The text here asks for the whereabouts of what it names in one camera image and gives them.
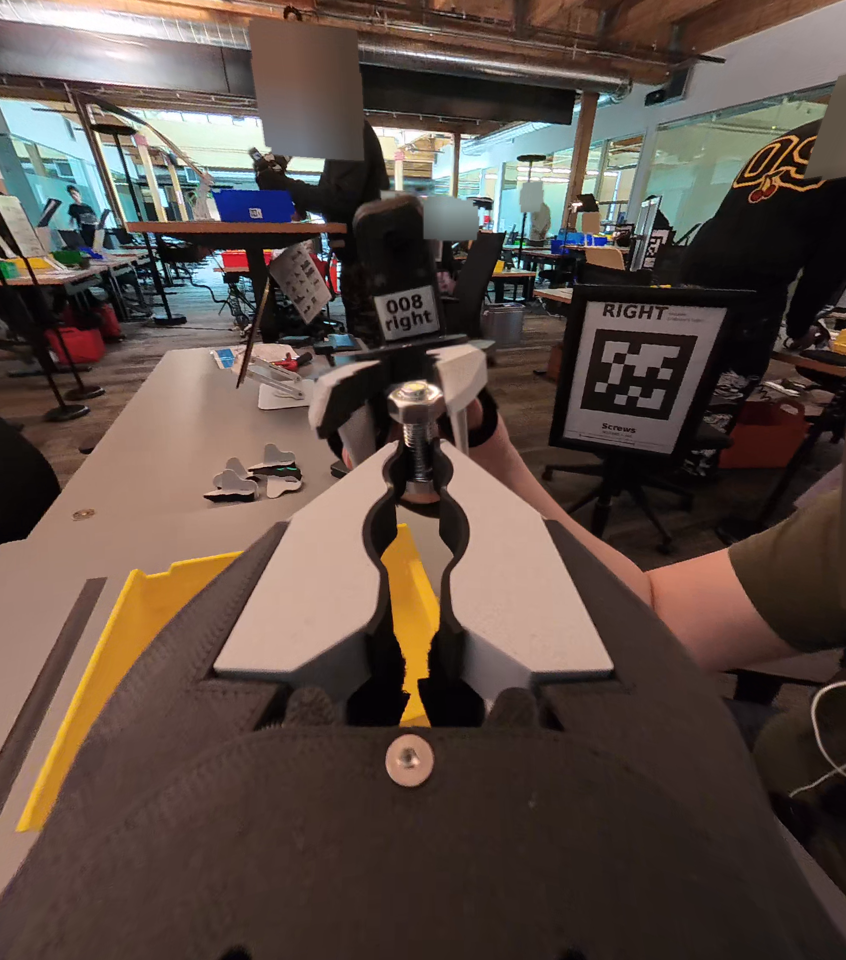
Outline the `tilted printed sheet board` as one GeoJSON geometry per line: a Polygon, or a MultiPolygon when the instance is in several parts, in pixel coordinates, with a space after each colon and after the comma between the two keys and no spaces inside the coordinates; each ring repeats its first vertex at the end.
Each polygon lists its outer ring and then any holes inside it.
{"type": "Polygon", "coordinates": [[[314,263],[310,251],[297,243],[278,249],[269,264],[264,253],[249,247],[247,257],[251,268],[256,298],[256,312],[249,327],[245,350],[237,375],[237,388],[245,382],[256,340],[275,343],[284,335],[274,311],[275,292],[282,292],[299,321],[309,330],[321,317],[332,296],[331,290],[314,263]]]}

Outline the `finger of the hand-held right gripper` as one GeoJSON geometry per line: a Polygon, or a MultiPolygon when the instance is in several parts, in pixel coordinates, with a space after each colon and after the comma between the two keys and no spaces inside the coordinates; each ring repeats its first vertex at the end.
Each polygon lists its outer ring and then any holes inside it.
{"type": "Polygon", "coordinates": [[[460,343],[429,349],[427,356],[442,391],[453,443],[462,454],[469,454],[467,410],[488,383],[485,353],[479,346],[460,343]]]}
{"type": "Polygon", "coordinates": [[[358,411],[366,408],[360,437],[373,443],[390,440],[391,423],[384,392],[393,383],[392,365],[383,359],[363,359],[332,367],[314,381],[309,403],[309,426],[327,443],[343,443],[343,429],[358,411]]]}

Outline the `grey waste bin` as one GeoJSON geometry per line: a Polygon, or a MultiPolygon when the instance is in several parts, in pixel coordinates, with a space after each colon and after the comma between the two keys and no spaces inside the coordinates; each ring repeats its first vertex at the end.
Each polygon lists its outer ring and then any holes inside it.
{"type": "Polygon", "coordinates": [[[489,304],[480,315],[481,338],[500,349],[512,349],[524,341],[525,305],[519,302],[489,304]]]}

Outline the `orange red bag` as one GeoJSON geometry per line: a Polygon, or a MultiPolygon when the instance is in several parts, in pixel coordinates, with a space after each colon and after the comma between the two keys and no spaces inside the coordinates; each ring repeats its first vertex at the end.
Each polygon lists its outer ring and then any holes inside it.
{"type": "Polygon", "coordinates": [[[774,470],[787,465],[806,437],[808,424],[803,404],[748,400],[730,437],[732,445],[721,452],[721,470],[774,470]]]}

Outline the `red tote bag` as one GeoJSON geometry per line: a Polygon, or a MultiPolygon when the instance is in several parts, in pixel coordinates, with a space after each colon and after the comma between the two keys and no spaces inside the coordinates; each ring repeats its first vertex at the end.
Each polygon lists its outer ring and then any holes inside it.
{"type": "Polygon", "coordinates": [[[63,326],[44,331],[48,349],[62,364],[93,365],[106,354],[106,345],[99,329],[63,326]]]}

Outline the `steel hex nut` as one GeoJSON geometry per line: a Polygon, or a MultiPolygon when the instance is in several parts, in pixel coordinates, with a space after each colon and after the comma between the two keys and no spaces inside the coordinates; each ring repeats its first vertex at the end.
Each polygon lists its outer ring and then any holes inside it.
{"type": "Polygon", "coordinates": [[[445,413],[442,389],[423,379],[405,381],[387,398],[392,419],[401,426],[430,426],[445,413]]]}

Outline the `silver ventilation duct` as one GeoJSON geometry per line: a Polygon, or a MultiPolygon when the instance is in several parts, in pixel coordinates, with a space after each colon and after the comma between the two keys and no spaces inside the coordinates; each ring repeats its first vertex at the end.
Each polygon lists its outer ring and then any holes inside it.
{"type": "MultiPolygon", "coordinates": [[[[0,5],[0,24],[58,28],[128,40],[188,43],[249,51],[247,27],[76,6],[0,5]]],[[[584,67],[580,61],[544,61],[526,53],[484,51],[459,44],[359,31],[359,62],[367,66],[513,82],[539,88],[597,91],[619,99],[632,89],[620,72],[584,67]]]]}

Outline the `person's right hand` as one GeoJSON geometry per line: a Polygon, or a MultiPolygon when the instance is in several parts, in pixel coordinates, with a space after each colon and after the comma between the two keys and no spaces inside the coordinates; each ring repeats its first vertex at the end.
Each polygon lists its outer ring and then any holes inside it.
{"type": "Polygon", "coordinates": [[[467,406],[466,420],[470,458],[542,516],[554,519],[558,504],[515,449],[488,390],[467,406]]]}

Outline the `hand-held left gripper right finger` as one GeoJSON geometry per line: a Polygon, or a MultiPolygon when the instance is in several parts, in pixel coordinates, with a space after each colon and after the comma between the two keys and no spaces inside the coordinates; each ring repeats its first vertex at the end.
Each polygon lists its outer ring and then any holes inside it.
{"type": "Polygon", "coordinates": [[[429,650],[429,724],[479,726],[504,690],[604,681],[614,664],[543,517],[446,440],[433,450],[451,551],[429,650]]]}

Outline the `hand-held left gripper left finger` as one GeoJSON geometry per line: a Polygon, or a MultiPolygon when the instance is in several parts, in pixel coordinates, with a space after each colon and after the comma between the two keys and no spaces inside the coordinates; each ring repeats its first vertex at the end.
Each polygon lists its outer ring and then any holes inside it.
{"type": "Polygon", "coordinates": [[[356,724],[398,724],[403,655],[382,555],[397,536],[391,441],[281,526],[213,664],[222,678],[316,687],[356,724]]]}

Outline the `yellow plastic bin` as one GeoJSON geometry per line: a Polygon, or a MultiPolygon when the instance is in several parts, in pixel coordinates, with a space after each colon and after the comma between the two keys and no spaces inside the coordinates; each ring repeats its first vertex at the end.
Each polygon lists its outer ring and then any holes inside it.
{"type": "MultiPolygon", "coordinates": [[[[155,574],[131,571],[35,780],[17,833],[42,829],[80,747],[126,673],[159,631],[238,556],[239,552],[232,552],[179,560],[155,574]]],[[[407,702],[401,726],[428,727],[418,686],[429,674],[429,648],[440,609],[405,523],[398,525],[382,561],[389,577],[395,637],[405,659],[407,702]]]]}

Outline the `black round base stand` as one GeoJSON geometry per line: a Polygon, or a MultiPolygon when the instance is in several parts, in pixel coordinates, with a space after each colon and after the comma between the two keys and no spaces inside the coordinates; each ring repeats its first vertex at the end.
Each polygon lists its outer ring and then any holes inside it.
{"type": "Polygon", "coordinates": [[[10,316],[12,317],[12,326],[14,330],[21,334],[25,342],[31,347],[45,379],[52,390],[56,400],[56,406],[50,409],[44,416],[44,420],[50,423],[67,423],[78,420],[91,413],[91,409],[85,403],[80,401],[65,400],[54,379],[52,370],[55,369],[50,363],[50,357],[45,345],[45,338],[41,331],[34,324],[31,314],[28,311],[26,303],[21,299],[19,291],[11,287],[7,275],[0,266],[0,287],[7,301],[10,316]]]}

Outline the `steel hex bolt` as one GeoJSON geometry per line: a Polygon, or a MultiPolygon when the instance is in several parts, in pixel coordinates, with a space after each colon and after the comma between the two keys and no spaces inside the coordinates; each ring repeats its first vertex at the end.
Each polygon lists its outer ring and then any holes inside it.
{"type": "Polygon", "coordinates": [[[430,426],[401,426],[411,461],[405,498],[414,503],[431,503],[437,498],[432,480],[431,443],[438,435],[438,421],[430,426]]]}

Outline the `person's right forearm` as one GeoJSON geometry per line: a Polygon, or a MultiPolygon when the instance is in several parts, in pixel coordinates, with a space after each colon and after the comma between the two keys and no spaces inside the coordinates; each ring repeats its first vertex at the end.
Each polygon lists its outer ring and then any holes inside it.
{"type": "Polygon", "coordinates": [[[757,612],[727,548],[643,571],[572,520],[521,458],[516,458],[509,484],[543,517],[559,522],[649,606],[703,670],[722,672],[795,657],[796,651],[757,612]]]}

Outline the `blue plastic bin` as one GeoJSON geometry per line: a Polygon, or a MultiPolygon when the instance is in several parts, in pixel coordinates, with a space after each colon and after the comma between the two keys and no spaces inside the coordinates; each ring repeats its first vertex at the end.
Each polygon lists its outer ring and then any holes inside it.
{"type": "Polygon", "coordinates": [[[219,189],[212,191],[220,220],[225,223],[291,223],[295,204],[285,190],[219,189]]]}

